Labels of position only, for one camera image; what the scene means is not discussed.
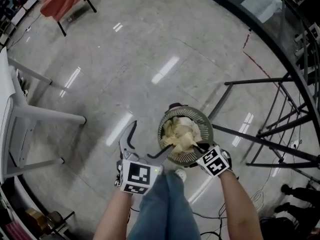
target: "gray plastic basket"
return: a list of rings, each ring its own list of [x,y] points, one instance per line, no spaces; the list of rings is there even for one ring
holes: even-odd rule
[[[212,145],[214,143],[214,131],[211,125],[210,120],[205,114],[194,107],[188,105],[181,105],[180,103],[174,103],[169,106],[169,110],[165,112],[164,117],[162,118],[159,129],[158,129],[158,141],[161,149],[164,149],[166,146],[161,143],[161,138],[164,135],[164,124],[166,121],[171,120],[174,117],[187,117],[193,120],[200,129],[200,135],[202,138],[202,143],[208,143]],[[168,159],[180,166],[188,167],[191,164],[195,163],[200,157],[195,153],[186,153],[182,155],[170,154]]]

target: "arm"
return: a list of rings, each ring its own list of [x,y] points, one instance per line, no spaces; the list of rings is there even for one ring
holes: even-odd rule
[[[93,240],[125,240],[131,195],[117,188],[105,210]]]
[[[257,211],[235,175],[220,175],[230,240],[263,240]]]

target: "floor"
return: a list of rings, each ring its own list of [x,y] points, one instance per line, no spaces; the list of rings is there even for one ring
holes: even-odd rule
[[[20,25],[8,55],[51,78],[47,86],[30,83],[31,105],[83,115],[84,126],[39,123],[36,126],[28,163],[63,157],[65,164],[25,173],[30,188],[49,211],[69,220],[81,239],[91,239],[111,199],[119,159],[119,122],[137,120],[133,145],[139,154],[160,150],[157,130],[172,103],[188,104],[209,115],[227,89],[224,82],[282,77],[286,70],[270,49],[249,27],[212,0],[91,0],[94,13],[79,2],[61,21],[63,37],[51,18],[40,15],[37,5]],[[59,87],[68,87],[63,92]],[[294,85],[287,84],[296,102]],[[235,86],[213,123],[239,131],[248,124],[247,134],[255,135],[263,124],[276,94],[272,83]],[[284,98],[275,105],[279,113]],[[285,112],[290,111],[287,104]],[[272,114],[270,122],[278,118]],[[301,127],[299,149],[317,154],[319,147],[311,124]],[[289,133],[283,141],[289,139]],[[298,129],[293,139],[299,139]],[[259,146],[246,160],[250,141],[214,131],[214,141],[232,156],[239,176],[259,211],[270,216],[281,195],[283,183],[306,186],[308,179],[288,169],[247,167]],[[292,161],[285,155],[286,161]],[[257,162],[276,163],[274,154],[263,148]],[[165,161],[165,168],[177,166]],[[198,167],[188,168],[185,196],[194,212],[216,217],[224,203],[219,178],[209,178]],[[308,169],[314,176],[316,170]],[[139,209],[136,197],[133,207]],[[303,202],[293,203],[305,206]],[[132,212],[128,232],[138,213]],[[200,232],[219,228],[219,220],[194,217]],[[222,238],[228,239],[226,221]],[[206,234],[203,239],[214,239]]]

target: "white marker cube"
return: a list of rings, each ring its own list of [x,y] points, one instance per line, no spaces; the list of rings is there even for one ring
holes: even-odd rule
[[[160,167],[123,160],[120,170],[121,191],[145,195],[154,185]]]
[[[221,155],[221,150],[218,145],[199,158],[196,162],[202,170],[212,177],[218,176],[229,168],[228,161]]]

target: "power outlet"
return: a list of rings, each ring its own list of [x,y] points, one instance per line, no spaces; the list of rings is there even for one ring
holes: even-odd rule
[[[299,140],[296,139],[296,140],[293,140],[290,142],[289,148],[296,149],[298,147],[298,145],[299,145]]]

